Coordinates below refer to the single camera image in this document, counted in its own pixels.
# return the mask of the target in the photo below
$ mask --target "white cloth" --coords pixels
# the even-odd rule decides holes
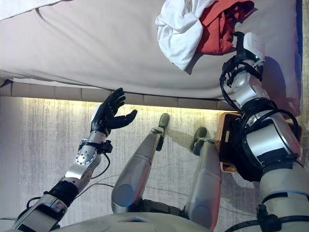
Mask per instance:
[[[0,21],[62,0],[0,0]]]
[[[166,0],[155,19],[164,55],[181,70],[192,59],[202,37],[199,18],[215,0]]]

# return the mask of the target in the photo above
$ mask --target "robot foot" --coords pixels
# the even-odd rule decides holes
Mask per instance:
[[[207,129],[205,127],[198,128],[194,134],[193,141],[190,145],[190,150],[196,156],[199,156],[199,152],[201,151],[202,146],[204,144],[204,140],[201,140],[200,138],[205,138],[206,134],[207,134]]]
[[[165,133],[166,133],[168,126],[169,126],[169,114],[163,113],[160,117],[160,120],[159,120],[159,127],[163,128],[163,133],[160,137],[160,141],[159,141],[159,144],[156,148],[156,151],[161,151],[161,149],[162,149],[162,146],[163,146],[163,143],[164,143],[164,136],[165,136]]]

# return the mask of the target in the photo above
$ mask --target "red cloth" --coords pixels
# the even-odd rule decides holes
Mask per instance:
[[[242,22],[254,8],[250,0],[217,0],[206,8],[199,19],[203,26],[197,51],[222,54],[232,48],[234,25]]]

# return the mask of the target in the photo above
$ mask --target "humanoid robot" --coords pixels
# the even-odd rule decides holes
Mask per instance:
[[[298,162],[295,117],[278,109],[263,90],[261,81],[264,46],[252,34],[236,32],[237,54],[223,65],[220,86],[228,104],[241,114],[233,123],[231,159],[248,181],[260,181],[261,204],[257,220],[232,226],[227,232],[260,225],[263,232],[309,231],[309,175]],[[225,91],[231,87],[235,100]],[[76,196],[89,183],[101,156],[112,149],[106,140],[111,130],[127,126],[137,111],[115,116],[124,104],[122,88],[95,111],[90,135],[82,140],[74,164],[65,176],[29,209],[22,212],[11,231],[24,232],[208,232],[216,225],[220,201],[221,170],[218,152],[206,129],[196,131],[191,150],[199,156],[191,192],[183,209],[142,198],[155,151],[160,151],[169,123],[163,114],[127,162],[112,191],[114,214],[93,218],[64,228],[58,222]],[[289,116],[293,131],[282,115]]]

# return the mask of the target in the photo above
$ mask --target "floor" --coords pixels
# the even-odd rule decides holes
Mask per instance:
[[[303,113],[298,121],[303,128],[302,162],[309,171],[309,0],[303,0]],[[96,106],[93,102],[54,101],[1,97],[1,162],[0,216],[15,217],[27,200],[49,190],[72,164],[79,139],[89,133],[89,120]],[[160,115],[171,115],[170,130],[161,152],[156,153],[144,193],[146,199],[161,201],[179,208],[185,204],[198,157],[188,146],[195,130],[206,126],[214,137],[218,111],[142,107],[125,105],[124,114],[138,110],[136,120],[128,127],[113,130],[109,139],[114,147],[111,167],[102,178],[92,181],[114,184],[126,161],[134,153]],[[97,172],[106,165],[103,161]],[[255,219],[259,203],[258,183],[242,180],[238,174],[222,174],[220,211],[216,232],[249,219]],[[90,188],[70,207],[62,226],[112,213],[111,189]],[[9,229],[10,221],[0,221],[1,230]],[[252,227],[249,231],[259,231]]]

